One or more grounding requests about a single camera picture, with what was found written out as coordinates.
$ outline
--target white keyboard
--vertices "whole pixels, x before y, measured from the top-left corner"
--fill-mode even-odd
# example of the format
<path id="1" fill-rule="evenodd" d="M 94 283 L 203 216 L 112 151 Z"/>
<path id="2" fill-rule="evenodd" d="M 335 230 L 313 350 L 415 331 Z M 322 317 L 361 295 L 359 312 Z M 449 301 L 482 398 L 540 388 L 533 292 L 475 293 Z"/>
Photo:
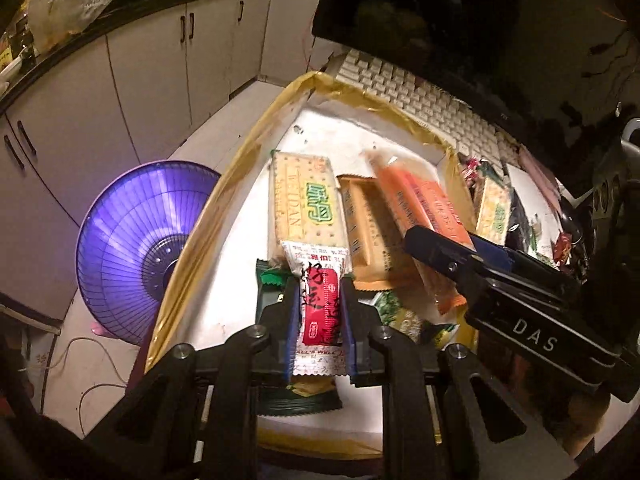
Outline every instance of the white keyboard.
<path id="1" fill-rule="evenodd" d="M 502 161 L 520 166 L 513 137 L 496 130 L 465 102 L 400 67 L 351 49 L 335 78 L 393 103 L 463 155 L 490 161 L 500 175 Z"/>

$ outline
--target white cable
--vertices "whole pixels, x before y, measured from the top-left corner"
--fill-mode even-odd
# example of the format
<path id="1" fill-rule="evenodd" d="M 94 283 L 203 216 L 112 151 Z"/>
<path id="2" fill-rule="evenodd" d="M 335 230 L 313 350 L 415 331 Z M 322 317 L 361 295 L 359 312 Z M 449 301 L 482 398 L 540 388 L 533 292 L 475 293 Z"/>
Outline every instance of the white cable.
<path id="1" fill-rule="evenodd" d="M 73 341 L 78 341 L 78 340 L 93 341 L 94 343 L 98 343 L 98 345 L 100 345 L 101 348 L 104 350 L 104 353 L 107 354 L 107 357 L 109 358 L 109 361 L 111 362 L 111 366 L 113 367 L 113 371 L 116 373 L 116 375 L 117 375 L 118 379 L 120 380 L 120 382 L 122 384 L 127 384 L 127 381 L 125 381 L 122 378 L 122 376 L 120 375 L 120 373 L 118 372 L 118 369 L 116 368 L 116 364 L 113 362 L 113 358 L 111 358 L 111 355 L 109 354 L 109 351 L 104 347 L 104 345 L 100 341 L 98 341 L 97 339 L 93 339 L 92 337 L 75 337 L 75 338 L 73 338 L 66 345 L 65 351 L 62 352 L 62 355 L 51 366 L 27 366 L 26 368 L 22 368 L 22 369 L 20 369 L 18 371 L 19 372 L 25 372 L 28 368 L 32 368 L 32 369 L 36 369 L 36 370 L 51 370 L 52 368 L 55 368 L 56 366 L 58 366 L 63 361 L 66 363 L 66 357 L 69 354 L 69 347 L 71 346 L 71 343 Z"/>
<path id="2" fill-rule="evenodd" d="M 91 390 L 95 390 L 96 388 L 100 388 L 101 386 L 113 386 L 114 388 L 122 388 L 125 386 L 122 384 L 112 384 L 112 383 L 99 383 L 91 386 L 84 394 L 80 396 L 80 402 L 78 403 L 78 421 L 80 422 L 80 431 L 82 431 L 82 437 L 84 438 L 86 435 L 84 434 L 84 427 L 82 426 L 82 401 L 84 400 L 84 396 L 88 394 Z"/>

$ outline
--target cabinet handle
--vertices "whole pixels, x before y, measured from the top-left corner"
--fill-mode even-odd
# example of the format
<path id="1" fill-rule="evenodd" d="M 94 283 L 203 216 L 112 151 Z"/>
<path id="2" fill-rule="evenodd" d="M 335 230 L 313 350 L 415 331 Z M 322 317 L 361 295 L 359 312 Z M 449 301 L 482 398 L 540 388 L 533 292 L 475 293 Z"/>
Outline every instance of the cabinet handle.
<path id="1" fill-rule="evenodd" d="M 11 141 L 9 140 L 8 135 L 4 136 L 4 143 L 6 144 L 9 151 L 14 154 L 15 161 L 18 163 L 18 166 L 20 166 L 20 169 L 24 171 L 24 163 L 20 160 L 20 157 L 18 156 L 18 154 L 15 153 L 14 146 L 11 144 Z"/>
<path id="2" fill-rule="evenodd" d="M 22 126 L 22 121 L 18 121 L 18 130 L 20 130 L 20 133 L 24 137 L 24 140 L 27 141 L 27 144 L 29 145 L 29 149 L 31 150 L 31 155 L 33 156 L 38 155 L 38 152 L 36 152 L 35 146 L 33 145 L 33 143 L 31 142 L 31 139 L 27 135 L 27 131 L 24 129 L 24 126 Z"/>

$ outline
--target tile floor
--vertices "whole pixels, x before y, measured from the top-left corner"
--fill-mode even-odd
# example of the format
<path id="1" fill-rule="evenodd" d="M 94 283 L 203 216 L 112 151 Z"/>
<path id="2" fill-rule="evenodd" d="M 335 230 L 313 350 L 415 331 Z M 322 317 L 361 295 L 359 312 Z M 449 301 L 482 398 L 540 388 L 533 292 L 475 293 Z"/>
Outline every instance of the tile floor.
<path id="1" fill-rule="evenodd" d="M 244 136 L 281 91 L 282 88 L 278 86 L 254 82 L 203 124 L 171 158 L 199 162 L 223 173 L 243 142 Z M 93 317 L 80 295 L 76 293 L 66 315 L 52 362 L 62 354 L 72 338 L 96 337 L 91 332 L 92 321 Z M 119 340 L 98 339 L 110 352 L 120 375 L 127 379 L 138 348 Z M 118 382 L 104 351 L 97 344 L 90 341 L 74 342 L 65 365 L 60 365 L 49 373 L 44 413 L 80 435 L 78 403 L 82 393 L 97 383 Z M 91 391 L 82 404 L 82 423 L 85 431 L 90 430 L 122 394 L 123 390 L 113 387 Z M 640 395 L 629 404 L 612 399 L 604 426 L 596 436 L 597 449 L 618 432 L 639 404 Z"/>

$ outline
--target fan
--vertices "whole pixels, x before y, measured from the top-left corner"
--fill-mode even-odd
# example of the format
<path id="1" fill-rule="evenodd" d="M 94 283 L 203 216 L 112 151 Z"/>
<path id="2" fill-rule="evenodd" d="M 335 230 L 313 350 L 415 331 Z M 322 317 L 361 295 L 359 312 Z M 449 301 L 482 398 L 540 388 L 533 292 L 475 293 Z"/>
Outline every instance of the fan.
<path id="1" fill-rule="evenodd" d="M 219 178 L 193 162 L 152 162 L 96 199 L 80 229 L 76 269 L 86 306 L 108 332 L 140 344 Z"/>

